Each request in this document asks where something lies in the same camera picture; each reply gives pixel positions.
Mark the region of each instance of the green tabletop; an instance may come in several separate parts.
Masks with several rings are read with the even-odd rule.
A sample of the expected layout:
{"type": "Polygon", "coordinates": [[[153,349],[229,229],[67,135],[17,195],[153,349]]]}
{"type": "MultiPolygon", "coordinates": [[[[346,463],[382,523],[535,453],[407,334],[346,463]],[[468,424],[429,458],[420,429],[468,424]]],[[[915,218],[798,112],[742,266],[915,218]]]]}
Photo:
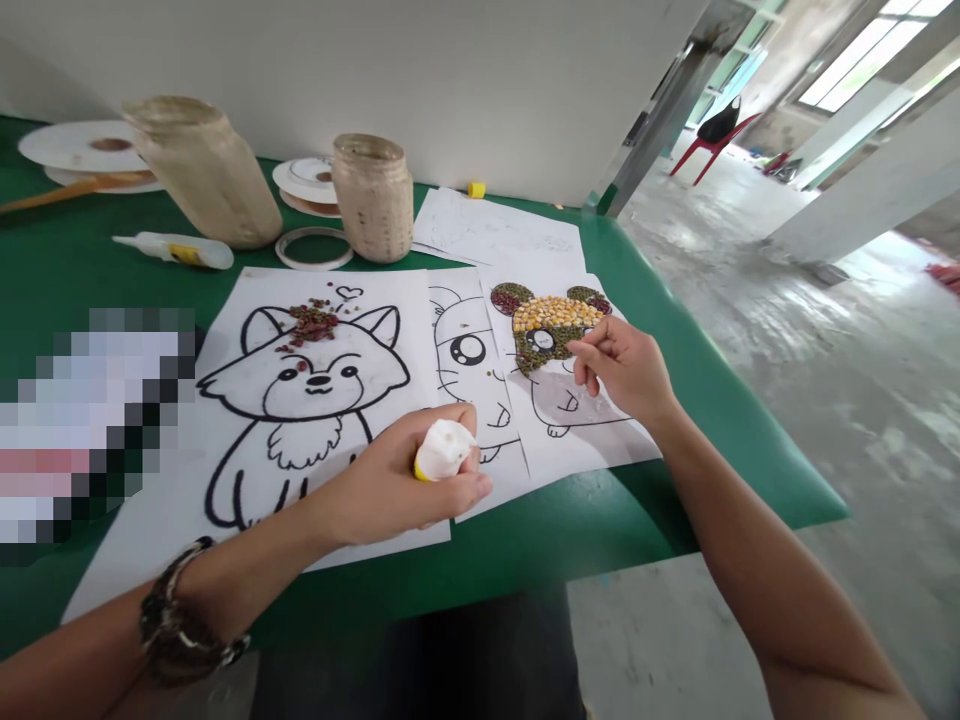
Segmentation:
{"type": "MultiPolygon", "coordinates": [[[[0,202],[56,187],[17,153],[17,140],[34,127],[0,118],[0,202]]],[[[261,165],[269,176],[275,163],[261,165]]],[[[418,209],[426,191],[416,186],[418,209]]],[[[632,323],[657,337],[684,407],[790,527],[847,516],[840,498],[616,221],[579,209],[491,199],[580,227],[588,271],[632,323]]],[[[280,208],[286,230],[324,222],[280,208]]],[[[282,267],[272,247],[238,255],[231,270],[217,273],[163,263],[110,240],[141,230],[196,234],[164,192],[92,195],[0,216],[4,401],[15,397],[17,378],[36,376],[37,356],[68,352],[63,333],[86,329],[90,308],[192,308],[196,322],[209,327],[244,266],[282,267]]],[[[457,266],[411,253],[386,268],[356,258],[345,269],[457,266]]],[[[0,658],[59,624],[114,513],[92,523],[78,520],[71,539],[33,565],[0,571],[0,658]]],[[[291,643],[337,626],[379,623],[697,550],[659,460],[567,477],[453,525],[452,533],[449,543],[300,576],[257,621],[257,644],[291,643]]]]}

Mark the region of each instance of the cartoon hamster drawing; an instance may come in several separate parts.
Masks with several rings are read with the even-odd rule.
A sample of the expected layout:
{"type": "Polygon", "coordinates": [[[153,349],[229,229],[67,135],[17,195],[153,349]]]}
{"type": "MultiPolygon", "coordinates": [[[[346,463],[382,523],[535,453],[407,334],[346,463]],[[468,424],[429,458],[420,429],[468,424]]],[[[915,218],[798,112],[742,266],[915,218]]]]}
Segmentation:
{"type": "Polygon", "coordinates": [[[581,339],[610,313],[601,293],[578,285],[566,297],[537,298],[523,285],[501,283],[491,291],[490,302],[511,318],[515,372],[530,380],[534,412],[550,437],[561,438],[571,427],[629,419],[602,395],[590,397],[573,379],[574,357],[567,343],[581,339]]]}
{"type": "Polygon", "coordinates": [[[433,286],[430,302],[437,315],[438,389],[476,406],[480,462],[491,462],[503,446],[520,442],[520,434],[511,425],[510,399],[483,297],[461,298],[449,288],[433,286]]]}
{"type": "Polygon", "coordinates": [[[257,308],[241,330],[243,354],[197,383],[250,420],[207,487],[204,510],[217,527],[245,530],[346,468],[373,440],[363,411],[410,382],[393,349],[396,307],[338,321],[334,339],[296,346],[288,310],[257,308]],[[321,466],[323,478],[311,477],[321,466]]]}

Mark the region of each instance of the concrete floor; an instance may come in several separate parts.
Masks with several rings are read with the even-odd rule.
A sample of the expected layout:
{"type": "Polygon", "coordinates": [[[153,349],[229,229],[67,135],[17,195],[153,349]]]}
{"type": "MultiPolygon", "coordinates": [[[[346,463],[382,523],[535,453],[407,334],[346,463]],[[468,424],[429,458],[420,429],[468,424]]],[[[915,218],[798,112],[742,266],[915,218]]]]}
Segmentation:
{"type": "MultiPolygon", "coordinates": [[[[684,149],[691,134],[681,138],[684,149]]],[[[813,464],[851,520],[799,534],[931,718],[960,714],[960,299],[888,233],[823,288],[758,252],[813,199],[735,152],[660,160],[626,232],[813,464]]],[[[699,556],[570,586],[584,696],[603,720],[768,718],[759,670],[699,556]]]]}

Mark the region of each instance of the chair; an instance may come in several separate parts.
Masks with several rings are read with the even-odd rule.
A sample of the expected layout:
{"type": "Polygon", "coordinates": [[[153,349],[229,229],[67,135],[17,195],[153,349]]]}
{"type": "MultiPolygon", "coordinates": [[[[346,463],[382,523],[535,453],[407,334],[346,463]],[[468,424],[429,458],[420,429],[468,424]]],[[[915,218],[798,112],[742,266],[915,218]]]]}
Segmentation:
{"type": "Polygon", "coordinates": [[[670,173],[670,177],[673,177],[674,175],[677,174],[677,170],[679,170],[680,166],[687,161],[687,158],[693,155],[694,150],[696,150],[698,147],[702,147],[706,150],[709,150],[710,153],[713,155],[713,157],[711,157],[710,160],[707,161],[706,166],[703,168],[703,170],[700,171],[700,174],[697,176],[696,181],[693,183],[694,187],[696,187],[697,184],[699,184],[700,180],[703,179],[703,176],[707,174],[707,170],[710,169],[710,166],[713,165],[713,161],[717,159],[717,155],[720,154],[720,151],[722,151],[727,145],[729,145],[730,141],[733,140],[741,130],[743,130],[747,125],[749,125],[758,117],[760,117],[760,115],[761,113],[757,113],[756,115],[751,115],[746,120],[744,120],[739,125],[737,125],[733,130],[731,130],[730,134],[727,135],[723,140],[721,140],[718,143],[708,143],[708,142],[705,142],[704,140],[701,140],[700,138],[697,138],[696,140],[694,140],[693,143],[690,145],[690,147],[687,148],[687,151],[683,154],[683,157],[680,158],[680,162],[677,163],[677,166],[670,173]]]}

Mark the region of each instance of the cartoon eye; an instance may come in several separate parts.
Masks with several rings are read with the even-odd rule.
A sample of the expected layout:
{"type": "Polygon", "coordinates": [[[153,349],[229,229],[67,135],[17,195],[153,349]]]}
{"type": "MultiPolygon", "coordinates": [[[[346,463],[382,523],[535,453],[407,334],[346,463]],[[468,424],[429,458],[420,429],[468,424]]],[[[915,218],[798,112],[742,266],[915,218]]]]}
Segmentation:
{"type": "Polygon", "coordinates": [[[535,350],[538,353],[553,352],[553,349],[557,345],[553,339],[553,335],[546,330],[530,330],[527,332],[527,342],[533,346],[531,350],[535,350]]]}
{"type": "Polygon", "coordinates": [[[487,348],[476,335],[461,335],[450,343],[450,357],[461,365],[479,365],[486,356],[487,348]]]}

